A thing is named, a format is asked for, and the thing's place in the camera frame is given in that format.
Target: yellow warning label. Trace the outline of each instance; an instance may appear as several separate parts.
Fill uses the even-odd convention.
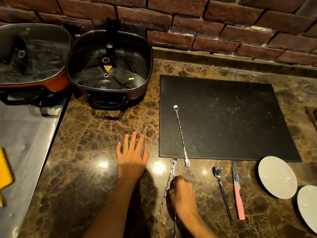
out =
[[[107,72],[109,72],[109,70],[112,68],[112,66],[106,66],[106,65],[104,65],[104,67]]]

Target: metal spoon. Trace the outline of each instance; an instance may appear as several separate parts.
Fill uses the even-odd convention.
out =
[[[172,164],[172,167],[173,167],[173,182],[174,182],[174,186],[175,186],[175,165],[176,165],[176,162],[177,162],[177,158],[176,157],[173,157],[171,159],[171,164]],[[176,238],[176,211],[175,212],[175,217],[174,217],[174,223],[175,223],[175,235],[174,235],[174,238]]]
[[[214,168],[214,175],[216,176],[216,178],[219,181],[222,197],[224,198],[224,204],[226,205],[226,209],[227,209],[227,213],[228,213],[228,216],[229,216],[230,224],[233,225],[233,220],[232,220],[231,213],[230,213],[230,210],[229,210],[229,206],[228,206],[228,203],[227,203],[227,198],[226,198],[226,195],[224,194],[224,188],[222,187],[222,183],[221,183],[221,180],[220,180],[220,174],[221,174],[221,169],[220,169],[219,166],[216,166]]]
[[[174,105],[174,110],[175,110],[176,115],[177,115],[178,126],[179,126],[179,130],[180,130],[180,136],[182,137],[183,148],[184,148],[184,153],[185,153],[185,165],[186,165],[186,167],[189,167],[191,164],[189,162],[189,159],[187,158],[187,154],[186,154],[186,150],[185,150],[185,144],[184,144],[182,129],[180,128],[180,123],[179,123],[179,118],[178,118],[178,112],[177,112],[178,106],[177,105]]]
[[[167,193],[167,190],[168,190],[168,184],[170,183],[171,175],[172,175],[172,173],[174,173],[174,166],[175,166],[175,164],[176,164],[176,161],[177,161],[177,158],[176,158],[176,157],[171,158],[172,168],[171,168],[171,171],[170,171],[170,176],[168,177],[168,180],[167,180],[167,184],[166,184],[166,187],[165,187],[165,191],[164,191],[164,196],[163,196],[163,199],[162,199],[162,203],[161,203],[161,206],[160,206],[159,211],[158,211],[158,216],[156,217],[156,221],[155,221],[155,224],[154,224],[154,226],[153,226],[152,236],[154,236],[156,233],[159,232],[159,230],[158,230],[159,216],[160,216],[160,214],[161,214],[161,209],[162,209],[163,204],[164,204],[164,199],[165,199],[165,197],[166,197],[166,193]]]

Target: left hand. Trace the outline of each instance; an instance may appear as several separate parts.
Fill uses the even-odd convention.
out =
[[[124,136],[123,153],[121,153],[121,143],[117,145],[118,157],[118,176],[119,180],[136,182],[143,174],[147,161],[150,157],[147,149],[141,156],[144,135],[140,136],[137,147],[135,147],[135,139],[137,133],[133,132],[129,145],[129,134]]]

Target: pink knife handle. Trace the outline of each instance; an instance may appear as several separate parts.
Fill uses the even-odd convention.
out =
[[[238,216],[239,216],[239,220],[244,220],[245,216],[244,216],[244,209],[243,209],[243,204],[242,204],[242,200],[241,200],[241,196],[240,196],[240,187],[235,185],[235,197],[236,197],[236,206],[237,206],[237,211],[238,211]]]

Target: forearm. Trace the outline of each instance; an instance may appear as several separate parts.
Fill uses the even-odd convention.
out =
[[[193,217],[185,226],[195,238],[218,238],[200,216]]]
[[[119,181],[113,195],[83,238],[122,238],[135,182]]]

